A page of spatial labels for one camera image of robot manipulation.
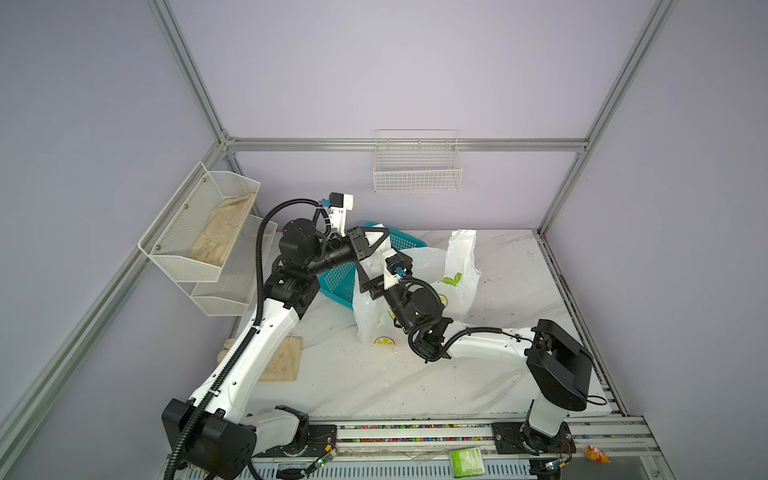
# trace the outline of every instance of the white marble table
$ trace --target white marble table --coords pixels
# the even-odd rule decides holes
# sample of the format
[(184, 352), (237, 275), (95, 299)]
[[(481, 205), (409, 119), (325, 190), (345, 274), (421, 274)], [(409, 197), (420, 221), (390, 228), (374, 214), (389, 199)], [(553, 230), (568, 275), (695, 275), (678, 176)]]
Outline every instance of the white marble table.
[[(443, 249), (451, 236), (449, 230), (408, 233)], [(482, 275), (467, 323), (523, 327), (544, 318), (578, 339), (533, 232), (479, 230), (475, 265)], [(249, 411), (285, 404), (315, 420), (500, 418), (524, 415), (538, 394), (527, 367), (483, 359), (425, 365), (407, 345), (364, 345), (352, 310), (321, 293), (292, 335), (303, 337), (298, 380), (260, 382)], [(593, 372), (590, 394), (602, 393)], [(581, 415), (610, 411), (589, 405)]]

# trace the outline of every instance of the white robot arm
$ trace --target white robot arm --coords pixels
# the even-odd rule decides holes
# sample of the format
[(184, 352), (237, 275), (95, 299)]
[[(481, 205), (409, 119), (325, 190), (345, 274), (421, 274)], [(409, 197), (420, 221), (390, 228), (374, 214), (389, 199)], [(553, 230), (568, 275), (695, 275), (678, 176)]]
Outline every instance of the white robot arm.
[[(326, 219), (326, 231), (307, 219), (283, 228), (280, 260), (266, 282), (261, 271), (263, 226), (291, 204), (313, 205)], [(331, 215), (324, 210), (328, 207)], [(289, 407), (246, 417), (253, 387), (283, 339), (300, 321), (319, 290), (317, 274), (355, 262), (361, 292), (383, 296), (395, 325), (409, 338), (412, 351), (425, 360), (476, 357), (522, 366), (534, 375), (541, 393), (521, 429), (521, 447), (531, 454), (547, 451), (569, 411), (586, 408), (591, 356), (562, 328), (540, 320), (533, 329), (468, 326), (442, 317), (439, 295), (426, 282), (410, 276), (411, 259), (402, 252), (382, 251), (389, 235), (384, 227), (343, 231), (350, 195), (331, 194), (323, 203), (290, 200), (270, 211), (257, 233), (257, 309), (219, 366), (186, 402), (172, 400), (163, 422), (174, 451), (166, 479), (181, 460), (229, 480), (250, 466), (250, 456), (275, 446), (298, 454), (306, 446), (308, 417)], [(331, 233), (332, 227), (338, 231)], [(370, 264), (378, 265), (371, 271)]]

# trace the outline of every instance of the wire mesh basket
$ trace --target wire mesh basket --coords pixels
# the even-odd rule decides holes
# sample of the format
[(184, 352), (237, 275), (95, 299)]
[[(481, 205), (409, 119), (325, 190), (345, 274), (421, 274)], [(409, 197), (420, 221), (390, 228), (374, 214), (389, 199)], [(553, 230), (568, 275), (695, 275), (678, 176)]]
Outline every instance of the wire mesh basket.
[(458, 192), (457, 130), (377, 130), (373, 187), (381, 193)]
[(227, 198), (243, 197), (252, 194), (243, 205), (244, 212), (253, 208), (260, 183), (228, 171), (208, 171), (203, 166), (204, 174), (191, 191), (184, 205), (180, 208), (168, 227), (153, 246), (144, 250), (142, 241), (139, 248), (152, 262), (174, 282), (217, 282), (234, 249), (236, 238), (245, 224), (247, 214), (232, 226), (230, 238), (223, 242), (226, 250), (220, 255), (220, 264), (206, 263), (189, 258), (190, 248), (203, 232), (210, 214)]
[[(256, 232), (262, 219), (249, 215), (237, 238), (230, 259), (215, 283), (198, 283), (189, 297), (208, 316), (244, 315), (256, 293)], [(269, 222), (264, 230), (261, 257), (266, 261), (277, 230)]]

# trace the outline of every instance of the white plastic bag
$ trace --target white plastic bag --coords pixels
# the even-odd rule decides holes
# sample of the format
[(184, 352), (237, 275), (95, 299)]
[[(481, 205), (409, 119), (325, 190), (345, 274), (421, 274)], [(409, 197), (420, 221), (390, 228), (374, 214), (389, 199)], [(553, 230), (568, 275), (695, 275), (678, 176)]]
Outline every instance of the white plastic bag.
[[(447, 251), (429, 247), (402, 251), (413, 259), (413, 276), (429, 282), (443, 299), (442, 315), (458, 321), (466, 318), (480, 280), (481, 272), (475, 268), (475, 240), (474, 230), (457, 230), (451, 235)], [(394, 315), (386, 300), (383, 297), (371, 300), (367, 292), (359, 290), (355, 273), (352, 305), (360, 341), (406, 344), (406, 335), (394, 326)]]

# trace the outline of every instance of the black cable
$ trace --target black cable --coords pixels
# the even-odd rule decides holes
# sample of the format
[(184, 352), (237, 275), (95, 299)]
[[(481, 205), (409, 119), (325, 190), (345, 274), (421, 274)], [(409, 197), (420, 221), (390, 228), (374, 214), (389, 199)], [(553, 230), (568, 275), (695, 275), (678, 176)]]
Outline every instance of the black cable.
[(527, 340), (527, 341), (531, 342), (531, 345), (533, 345), (533, 340), (531, 340), (531, 339), (527, 339), (527, 338), (525, 338), (524, 336), (521, 336), (519, 333), (508, 333), (508, 332), (504, 332), (504, 331), (502, 331), (502, 335), (510, 336), (510, 337), (512, 337), (513, 339), (517, 340), (518, 342), (519, 342), (520, 340)]
[[(592, 402), (592, 401), (589, 399), (589, 397), (595, 397), (596, 399), (603, 399), (603, 403)], [(607, 404), (608, 404), (608, 399), (606, 399), (606, 398), (605, 398), (605, 397), (603, 397), (603, 396), (599, 396), (599, 395), (587, 395), (587, 402), (588, 402), (588, 403), (591, 403), (592, 405), (603, 406), (603, 405), (607, 405)]]
[(317, 225), (317, 220), (320, 218), (320, 215), (323, 215), (323, 219), (326, 221), (325, 235), (328, 237), (331, 233), (331, 219), (328, 217), (328, 212), (326, 212), (325, 208), (318, 207), (315, 209), (315, 214), (312, 215), (312, 225)]
[(443, 355), (445, 355), (445, 352), (447, 352), (448, 349), (451, 348), (451, 345), (453, 345), (456, 342), (456, 340), (462, 338), (464, 335), (472, 335), (473, 333), (503, 334), (504, 331), (498, 328), (497, 326), (468, 326), (462, 331), (454, 333), (453, 336), (447, 342), (445, 342), (442, 348), (431, 359), (426, 359), (426, 360), (428, 362), (437, 362), (442, 358)]
[(285, 468), (278, 470), (275, 477), (280, 478), (280, 480), (301, 480), (305, 475), (301, 468)]
[(256, 471), (256, 467), (253, 466), (253, 462), (248, 460), (248, 472), (250, 472), (250, 476), (253, 477), (253, 480), (263, 480), (261, 478), (261, 475), (259, 475), (259, 472)]
[[(311, 200), (309, 198), (296, 198), (293, 200), (288, 200), (285, 202), (282, 202), (277, 207), (274, 207), (270, 212), (264, 216), (264, 218), (261, 220), (261, 223), (259, 224), (259, 230), (256, 232), (256, 251), (255, 257), (256, 257), (256, 295), (257, 295), (257, 309), (256, 309), (256, 315), (254, 316), (255, 319), (257, 319), (253, 326), (250, 327), (248, 332), (246, 333), (245, 337), (243, 338), (243, 341), (240, 342), (240, 345), (237, 347), (237, 349), (234, 351), (230, 359), (227, 361), (227, 364), (224, 365), (224, 367), (221, 369), (221, 372), (216, 377), (216, 380), (211, 384), (210, 388), (208, 389), (208, 393), (205, 394), (205, 396), (200, 400), (200, 403), (197, 404), (196, 409), (194, 412), (192, 412), (192, 415), (190, 415), (189, 420), (187, 420), (187, 423), (184, 425), (184, 428), (179, 433), (179, 438), (176, 441), (176, 445), (174, 445), (174, 449), (170, 453), (170, 458), (168, 459), (168, 467), (165, 469), (165, 474), (163, 476), (164, 480), (174, 480), (174, 475), (176, 472), (176, 467), (179, 465), (179, 461), (181, 460), (181, 452), (184, 450), (184, 448), (187, 445), (187, 442), (189, 441), (190, 436), (192, 435), (192, 431), (197, 426), (197, 423), (200, 421), (200, 417), (203, 416), (203, 413), (205, 411), (205, 407), (208, 406), (211, 399), (213, 399), (215, 392), (219, 390), (221, 385), (224, 383), (224, 380), (227, 378), (227, 375), (229, 375), (232, 368), (235, 366), (235, 363), (237, 363), (237, 360), (240, 359), (240, 356), (243, 355), (243, 352), (245, 351), (246, 347), (250, 343), (251, 339), (254, 335), (257, 334), (256, 326), (261, 324), (261, 320), (264, 317), (264, 272), (262, 270), (261, 265), (261, 246), (263, 244), (264, 240), (264, 230), (266, 229), (267, 224), (270, 222), (272, 217), (277, 214), (277, 212), (281, 211), (285, 207), (289, 207), (291, 205), (296, 204), (309, 204), (313, 207), (321, 208), (322, 205), (319, 202), (316, 202), (314, 200)], [(330, 223), (327, 224), (326, 229), (329, 231), (330, 229)]]

